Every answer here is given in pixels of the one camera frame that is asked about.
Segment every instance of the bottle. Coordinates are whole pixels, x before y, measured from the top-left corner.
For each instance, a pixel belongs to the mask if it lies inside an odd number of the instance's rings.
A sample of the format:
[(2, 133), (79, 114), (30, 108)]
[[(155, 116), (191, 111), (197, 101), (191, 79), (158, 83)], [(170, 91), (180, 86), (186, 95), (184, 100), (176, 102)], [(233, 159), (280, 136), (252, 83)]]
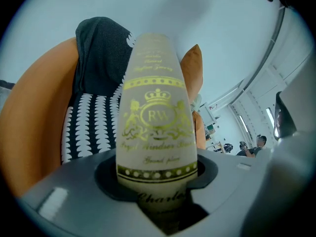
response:
[(198, 175), (196, 139), (182, 71), (170, 40), (142, 34), (125, 75), (118, 116), (118, 182), (165, 233), (177, 231), (186, 183)]

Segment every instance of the gold crown logo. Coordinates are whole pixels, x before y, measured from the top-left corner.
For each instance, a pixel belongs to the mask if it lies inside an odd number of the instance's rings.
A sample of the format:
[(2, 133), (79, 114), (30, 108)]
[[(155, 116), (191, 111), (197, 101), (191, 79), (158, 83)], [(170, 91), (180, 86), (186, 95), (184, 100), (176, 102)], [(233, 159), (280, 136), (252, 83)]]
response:
[(145, 94), (145, 99), (147, 102), (152, 101), (169, 101), (171, 98), (171, 94), (167, 91), (161, 91), (160, 89), (156, 89), (155, 91), (148, 91)]

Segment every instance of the dark hair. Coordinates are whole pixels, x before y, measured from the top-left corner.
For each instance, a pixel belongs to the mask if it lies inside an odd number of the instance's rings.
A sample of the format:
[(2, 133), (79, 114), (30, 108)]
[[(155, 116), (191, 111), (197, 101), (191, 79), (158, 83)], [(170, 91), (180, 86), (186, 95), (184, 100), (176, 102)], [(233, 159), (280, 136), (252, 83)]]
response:
[(266, 144), (266, 142), (267, 142), (266, 136), (261, 136), (261, 137), (259, 137), (259, 139), (262, 139), (265, 142), (264, 145)]

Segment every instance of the frosted glass bottle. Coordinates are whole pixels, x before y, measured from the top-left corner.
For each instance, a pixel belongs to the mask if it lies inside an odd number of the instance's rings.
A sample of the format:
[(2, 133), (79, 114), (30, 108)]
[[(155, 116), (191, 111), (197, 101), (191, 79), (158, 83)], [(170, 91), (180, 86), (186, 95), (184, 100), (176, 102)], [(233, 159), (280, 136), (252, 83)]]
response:
[(187, 91), (168, 37), (143, 34), (128, 63), (119, 107), (118, 181), (166, 233), (176, 232), (185, 185), (197, 177)]

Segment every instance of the man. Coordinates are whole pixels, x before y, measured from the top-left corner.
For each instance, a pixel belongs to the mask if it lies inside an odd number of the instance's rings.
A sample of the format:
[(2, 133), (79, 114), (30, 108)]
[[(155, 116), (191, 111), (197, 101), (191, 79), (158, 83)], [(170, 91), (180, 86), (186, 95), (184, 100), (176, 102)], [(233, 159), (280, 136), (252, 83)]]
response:
[(248, 149), (247, 146), (244, 146), (243, 150), (241, 150), (237, 156), (247, 156), (250, 158), (255, 158), (258, 152), (264, 147), (267, 142), (266, 136), (260, 136), (257, 139), (257, 146), (255, 148)]

